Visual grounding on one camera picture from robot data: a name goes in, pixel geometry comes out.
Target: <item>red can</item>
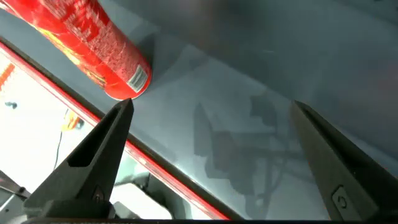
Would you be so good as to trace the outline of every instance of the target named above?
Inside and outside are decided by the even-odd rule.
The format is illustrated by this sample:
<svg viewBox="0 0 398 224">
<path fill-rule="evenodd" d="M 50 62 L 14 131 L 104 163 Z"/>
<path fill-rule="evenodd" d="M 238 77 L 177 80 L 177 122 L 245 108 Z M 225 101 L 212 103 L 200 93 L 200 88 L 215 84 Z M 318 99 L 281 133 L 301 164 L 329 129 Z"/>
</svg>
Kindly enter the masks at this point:
<svg viewBox="0 0 398 224">
<path fill-rule="evenodd" d="M 97 0 L 0 0 L 35 27 L 112 98 L 136 98 L 152 70 Z"/>
</svg>

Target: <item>red edge strip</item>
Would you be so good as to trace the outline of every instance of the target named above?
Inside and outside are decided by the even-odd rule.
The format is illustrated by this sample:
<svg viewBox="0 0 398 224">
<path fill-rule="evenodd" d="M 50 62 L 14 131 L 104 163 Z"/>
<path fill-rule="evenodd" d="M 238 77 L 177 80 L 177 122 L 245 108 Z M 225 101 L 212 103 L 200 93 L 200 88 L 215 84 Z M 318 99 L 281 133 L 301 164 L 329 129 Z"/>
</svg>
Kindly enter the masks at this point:
<svg viewBox="0 0 398 224">
<path fill-rule="evenodd" d="M 42 85 L 47 91 L 49 91 L 53 96 L 58 98 L 61 102 L 63 102 L 67 107 L 73 110 L 86 122 L 95 126 L 100 121 L 100 119 L 96 117 L 92 112 L 90 112 L 83 105 L 73 99 L 70 95 L 65 93 L 59 86 L 51 82 L 51 80 L 49 80 L 45 75 L 29 65 L 23 58 L 15 54 L 3 43 L 0 43 L 0 53 L 4 54 L 13 64 L 25 71 L 37 83 Z M 133 159 L 135 159 L 146 169 L 148 169 L 152 175 L 157 177 L 164 184 L 174 190 L 174 192 L 179 194 L 179 196 L 194 204 L 211 218 L 229 220 L 228 217 L 223 215 L 215 207 L 211 206 L 209 203 L 207 203 L 201 197 L 195 194 L 192 190 L 183 185 L 177 178 L 168 173 L 165 169 L 159 166 L 155 161 L 145 155 L 138 147 L 136 147 L 129 141 L 126 141 L 126 152 Z"/>
</svg>

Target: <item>small label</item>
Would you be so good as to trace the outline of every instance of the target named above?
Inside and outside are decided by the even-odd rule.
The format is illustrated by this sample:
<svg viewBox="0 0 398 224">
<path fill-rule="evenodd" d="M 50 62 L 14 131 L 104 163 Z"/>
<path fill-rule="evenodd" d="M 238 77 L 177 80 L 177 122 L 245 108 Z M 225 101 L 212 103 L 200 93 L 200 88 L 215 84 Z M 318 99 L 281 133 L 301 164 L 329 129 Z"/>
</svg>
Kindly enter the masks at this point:
<svg viewBox="0 0 398 224">
<path fill-rule="evenodd" d="M 148 75 L 142 69 L 140 65 L 138 65 L 136 73 L 130 78 L 130 80 L 127 82 L 127 84 L 134 90 L 136 93 L 142 90 L 142 87 L 144 87 L 145 82 L 148 79 Z"/>
<path fill-rule="evenodd" d="M 331 198 L 344 221 L 361 220 L 343 186 L 339 186 Z"/>
</svg>

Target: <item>cable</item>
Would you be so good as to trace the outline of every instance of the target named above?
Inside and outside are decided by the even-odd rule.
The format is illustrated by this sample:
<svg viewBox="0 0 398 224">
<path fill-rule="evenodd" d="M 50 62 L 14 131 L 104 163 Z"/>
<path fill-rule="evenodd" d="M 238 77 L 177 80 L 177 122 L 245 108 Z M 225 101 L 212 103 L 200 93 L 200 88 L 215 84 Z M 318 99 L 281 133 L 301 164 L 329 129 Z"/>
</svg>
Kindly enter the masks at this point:
<svg viewBox="0 0 398 224">
<path fill-rule="evenodd" d="M 69 111 L 69 108 L 66 110 L 65 115 L 63 115 L 63 119 L 65 119 L 68 111 Z M 55 164 L 54 164 L 53 171 L 55 170 L 55 168 L 57 168 L 58 157 L 59 157 L 59 154 L 60 154 L 60 145 L 61 145 L 61 140 L 62 140 L 62 133 L 63 133 L 63 131 L 61 131 L 61 134 L 60 134 L 60 141 L 58 142 L 58 146 L 57 146 L 57 155 L 55 156 Z"/>
<path fill-rule="evenodd" d="M 17 106 L 18 106 L 18 104 L 15 103 L 15 102 L 5 102 L 4 104 L 5 104 L 6 106 L 12 107 L 12 109 L 17 108 Z"/>
<path fill-rule="evenodd" d="M 55 168 L 57 168 L 58 156 L 60 154 L 60 145 L 61 145 L 61 140 L 62 140 L 62 133 L 63 133 L 63 131 L 61 131 L 61 134 L 60 134 L 60 141 L 58 142 L 58 146 L 57 146 L 57 155 L 55 156 L 55 164 L 54 164 L 54 169 L 53 170 L 55 170 Z"/>
</svg>

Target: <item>gray table surface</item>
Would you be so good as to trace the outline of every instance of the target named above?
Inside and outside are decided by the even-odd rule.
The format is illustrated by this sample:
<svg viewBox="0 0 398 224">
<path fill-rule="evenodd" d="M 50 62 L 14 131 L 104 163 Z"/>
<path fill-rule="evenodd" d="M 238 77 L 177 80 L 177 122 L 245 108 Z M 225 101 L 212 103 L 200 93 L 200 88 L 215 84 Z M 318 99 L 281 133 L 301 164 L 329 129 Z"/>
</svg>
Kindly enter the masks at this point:
<svg viewBox="0 0 398 224">
<path fill-rule="evenodd" d="M 244 218 L 327 219 L 297 137 L 308 103 L 398 174 L 394 1 L 100 1 L 153 64 L 130 132 Z M 28 24 L 0 35 L 99 110 L 116 102 Z"/>
</svg>

